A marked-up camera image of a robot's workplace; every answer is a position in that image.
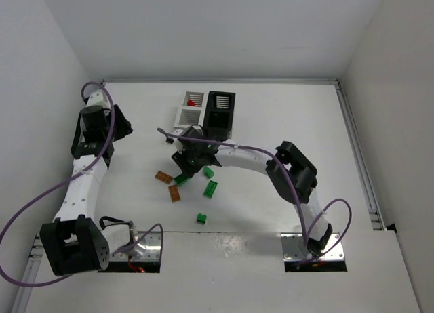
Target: black bracket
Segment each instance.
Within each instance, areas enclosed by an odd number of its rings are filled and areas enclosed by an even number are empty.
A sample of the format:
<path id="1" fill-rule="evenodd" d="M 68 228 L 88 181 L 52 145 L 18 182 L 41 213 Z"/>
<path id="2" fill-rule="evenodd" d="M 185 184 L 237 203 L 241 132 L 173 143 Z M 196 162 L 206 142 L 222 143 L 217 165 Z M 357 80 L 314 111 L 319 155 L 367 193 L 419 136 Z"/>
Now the black bracket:
<path id="1" fill-rule="evenodd" d="M 282 142 L 279 147 L 276 147 L 276 157 L 282 164 L 290 164 L 291 168 L 288 172 L 291 181 L 296 189 L 298 198 L 301 203 L 308 203 L 309 196 L 313 189 L 317 186 L 318 181 L 316 175 L 317 169 L 313 164 L 299 151 L 299 149 L 291 142 Z M 270 177 L 277 193 L 286 201 L 295 204 L 294 195 L 292 194 L 283 172 L 279 165 L 270 160 L 267 162 L 266 172 Z"/>
<path id="2" fill-rule="evenodd" d="M 90 218 L 43 224 L 41 241 L 56 276 L 104 270 L 109 265 L 107 240 Z"/>

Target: metal frame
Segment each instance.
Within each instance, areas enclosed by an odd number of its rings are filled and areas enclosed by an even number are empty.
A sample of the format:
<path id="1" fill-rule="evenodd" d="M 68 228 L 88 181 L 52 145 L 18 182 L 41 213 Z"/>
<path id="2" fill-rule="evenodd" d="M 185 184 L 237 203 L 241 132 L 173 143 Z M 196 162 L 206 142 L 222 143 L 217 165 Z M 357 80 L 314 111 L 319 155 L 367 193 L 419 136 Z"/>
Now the metal frame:
<path id="1" fill-rule="evenodd" d="M 104 79 L 102 83 L 232 83 L 232 84 L 309 84 L 309 85 L 338 85 L 336 79 L 310 78 L 171 78 L 171 79 Z"/>
<path id="2" fill-rule="evenodd" d="M 33 241 L 32 249 L 28 255 L 26 270 L 22 276 L 21 281 L 24 283 L 34 283 L 38 273 L 39 266 L 41 265 L 43 255 L 43 246 L 39 234 L 36 234 Z M 32 288 L 20 287 L 15 297 L 14 305 L 12 306 L 11 313 L 25 313 L 28 300 L 32 293 Z"/>
<path id="3" fill-rule="evenodd" d="M 357 132 L 353 113 L 349 105 L 348 98 L 342 90 L 342 86 L 338 82 L 336 85 L 336 93 L 344 115 L 345 126 L 347 127 L 348 137 L 350 140 L 351 148 L 353 149 L 354 158 L 356 160 L 357 170 L 359 172 L 360 181 L 363 186 L 363 193 L 365 194 L 368 211 L 371 217 L 372 228 L 374 230 L 385 230 L 386 225 L 381 214 L 380 205 L 375 194 L 372 179 L 366 167 L 366 160 L 361 149 L 360 137 Z"/>

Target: green lego brick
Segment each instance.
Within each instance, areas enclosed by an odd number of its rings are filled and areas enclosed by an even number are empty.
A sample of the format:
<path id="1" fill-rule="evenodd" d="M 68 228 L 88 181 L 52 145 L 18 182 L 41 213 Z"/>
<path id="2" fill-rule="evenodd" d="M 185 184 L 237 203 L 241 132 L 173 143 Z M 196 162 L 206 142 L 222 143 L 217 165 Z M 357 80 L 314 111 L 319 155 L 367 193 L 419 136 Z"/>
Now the green lego brick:
<path id="1" fill-rule="evenodd" d="M 206 175 L 206 177 L 208 179 L 212 178 L 214 176 L 214 172 L 212 171 L 212 169 L 210 169 L 208 166 L 205 166 L 203 168 L 203 173 Z"/>
<path id="2" fill-rule="evenodd" d="M 203 193 L 204 196 L 207 196 L 208 198 L 212 198 L 212 195 L 214 194 L 214 191 L 216 191 L 217 182 L 210 181 L 205 189 L 205 193 Z"/>
<path id="3" fill-rule="evenodd" d="M 206 223 L 206 215 L 200 213 L 197 215 L 196 220 L 198 223 L 204 224 L 204 223 Z"/>
<path id="4" fill-rule="evenodd" d="M 188 180 L 189 180 L 188 177 L 185 176 L 184 174 L 180 174 L 176 178 L 174 178 L 174 181 L 175 181 L 175 183 L 176 183 L 177 186 L 183 185 Z"/>

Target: lego brick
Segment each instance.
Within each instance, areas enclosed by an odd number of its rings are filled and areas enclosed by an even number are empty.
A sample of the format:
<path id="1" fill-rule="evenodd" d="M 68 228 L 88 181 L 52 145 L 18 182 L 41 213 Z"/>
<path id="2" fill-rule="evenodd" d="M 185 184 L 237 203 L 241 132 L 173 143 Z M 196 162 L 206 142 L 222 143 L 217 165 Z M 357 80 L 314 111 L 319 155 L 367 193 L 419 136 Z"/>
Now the lego brick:
<path id="1" fill-rule="evenodd" d="M 175 183 L 176 183 L 177 186 L 183 185 L 188 180 L 189 180 L 188 177 L 185 176 L 184 174 L 180 174 L 176 178 L 174 178 L 174 181 L 175 181 Z"/>
<path id="2" fill-rule="evenodd" d="M 160 180 L 160 181 L 162 181 L 164 183 L 167 183 L 167 184 L 169 184 L 173 180 L 172 176 L 170 176 L 170 175 L 168 175 L 168 174 L 166 174 L 166 173 L 164 173 L 162 171 L 158 171 L 157 175 L 155 176 L 155 178 L 157 180 Z"/>
<path id="3" fill-rule="evenodd" d="M 197 215 L 196 220 L 198 223 L 204 224 L 204 223 L 206 223 L 206 215 L 200 213 Z"/>
<path id="4" fill-rule="evenodd" d="M 205 189 L 205 192 L 203 193 L 204 196 L 207 196 L 208 198 L 212 198 L 212 195 L 214 194 L 214 191 L 216 191 L 217 182 L 210 181 Z"/>
<path id="5" fill-rule="evenodd" d="M 173 203 L 181 200 L 177 186 L 170 186 L 169 187 L 169 193 L 170 193 L 170 198 L 172 199 Z"/>
<path id="6" fill-rule="evenodd" d="M 203 174 L 205 174 L 205 176 L 210 179 L 214 176 L 214 172 L 212 171 L 212 169 L 210 169 L 208 166 L 205 166 L 203 168 Z"/>

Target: red wire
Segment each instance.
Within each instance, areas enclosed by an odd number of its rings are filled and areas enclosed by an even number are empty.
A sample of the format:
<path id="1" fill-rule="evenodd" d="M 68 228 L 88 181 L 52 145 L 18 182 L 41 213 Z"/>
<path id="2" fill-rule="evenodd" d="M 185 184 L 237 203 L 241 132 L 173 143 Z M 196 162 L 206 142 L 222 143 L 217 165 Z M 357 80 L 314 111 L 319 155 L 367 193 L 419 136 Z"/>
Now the red wire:
<path id="1" fill-rule="evenodd" d="M 132 270 L 134 270 L 134 272 L 145 272 L 144 269 L 143 269 L 142 267 L 135 267 L 135 266 L 133 266 L 132 263 L 131 263 L 131 258 L 132 258 L 132 257 L 128 257 L 128 266 L 129 266 Z"/>
<path id="2" fill-rule="evenodd" d="M 131 257 L 128 257 L 128 266 L 129 266 L 132 270 L 134 270 L 134 272 L 137 272 L 136 267 L 134 267 L 134 266 L 131 264 Z"/>

